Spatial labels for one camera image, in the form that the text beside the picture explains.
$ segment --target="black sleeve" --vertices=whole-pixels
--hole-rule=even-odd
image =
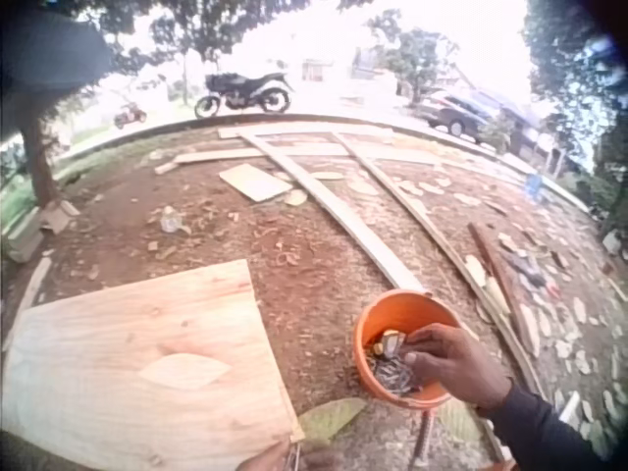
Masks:
[[[514,384],[501,407],[480,410],[480,415],[493,422],[522,471],[604,468],[589,442],[560,422],[548,403]]]

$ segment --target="red motorcycle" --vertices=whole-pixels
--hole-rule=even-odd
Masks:
[[[146,121],[148,115],[141,111],[137,104],[129,103],[122,107],[122,112],[118,113],[114,118],[114,124],[116,128],[121,130],[125,125],[139,121],[141,123]]]

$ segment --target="car wheel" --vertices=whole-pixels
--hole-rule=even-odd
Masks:
[[[449,133],[456,137],[461,137],[464,134],[464,125],[459,121],[452,121],[449,123]]]

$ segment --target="screw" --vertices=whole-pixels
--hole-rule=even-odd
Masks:
[[[430,448],[430,437],[434,427],[434,412],[426,410],[421,414],[421,428],[416,439],[414,453],[410,461],[409,469],[424,468],[428,465],[428,450]]]

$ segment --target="motorcycle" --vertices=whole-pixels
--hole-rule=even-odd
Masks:
[[[129,103],[123,106],[123,111],[118,113],[114,117],[114,124],[116,128],[121,130],[125,125],[139,121],[141,123],[146,121],[148,115],[141,111],[135,103]]]
[[[232,110],[260,106],[265,113],[283,113],[290,106],[286,74],[268,74],[262,78],[246,78],[239,74],[217,74],[205,78],[209,91],[194,106],[196,118],[215,116],[223,101]]]

